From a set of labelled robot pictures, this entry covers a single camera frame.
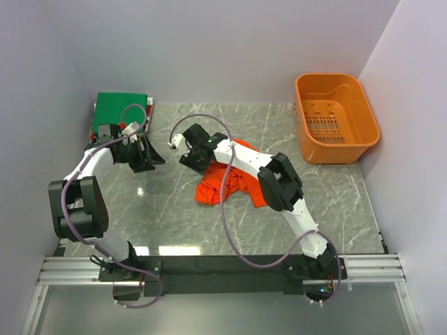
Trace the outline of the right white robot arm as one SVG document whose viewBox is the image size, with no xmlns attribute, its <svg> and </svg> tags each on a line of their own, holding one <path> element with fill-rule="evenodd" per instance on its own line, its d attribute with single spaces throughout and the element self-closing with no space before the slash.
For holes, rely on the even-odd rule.
<svg viewBox="0 0 447 335">
<path fill-rule="evenodd" d="M 286 154 L 264 154 L 248 148 L 222 133 L 208 134 L 193 124 L 176 134 L 170 144 L 181 153 L 179 162 L 204 174 L 211 162 L 237 168 L 259 184 L 266 204 L 279 212 L 300 239 L 302 264 L 295 269 L 305 279 L 323 280 L 337 265 L 329 241 L 318 230 L 310 214 L 302 182 Z"/>
</svg>

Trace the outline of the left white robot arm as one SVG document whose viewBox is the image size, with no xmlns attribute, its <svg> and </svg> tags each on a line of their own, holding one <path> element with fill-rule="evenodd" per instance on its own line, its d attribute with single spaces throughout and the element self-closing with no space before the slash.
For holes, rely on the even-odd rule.
<svg viewBox="0 0 447 335">
<path fill-rule="evenodd" d="M 54 232 L 60 239 L 80 242 L 103 255 L 92 257 L 104 270 L 125 281 L 140 271 L 131 242 L 112 231 L 100 190 L 100 181 L 114 164 L 127 164 L 134 173 L 154 170 L 162 157 L 141 131 L 142 125 L 101 124 L 97 136 L 85 147 L 76 168 L 48 186 Z"/>
</svg>

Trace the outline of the orange t shirt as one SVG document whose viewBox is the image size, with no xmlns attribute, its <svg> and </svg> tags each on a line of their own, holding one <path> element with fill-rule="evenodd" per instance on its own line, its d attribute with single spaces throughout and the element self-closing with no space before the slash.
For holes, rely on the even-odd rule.
<svg viewBox="0 0 447 335">
<path fill-rule="evenodd" d="M 200 183 L 196 185 L 195 201 L 212 206 L 220 203 L 221 194 L 226 200 L 229 195 L 241 191 L 249 195 L 255 208 L 266 206 L 267 203 L 263 198 L 257 178 L 234 165 L 231 166 L 223 191 L 221 191 L 221 182 L 224 179 L 227 166 L 227 163 L 219 163 L 212 159 Z"/>
</svg>

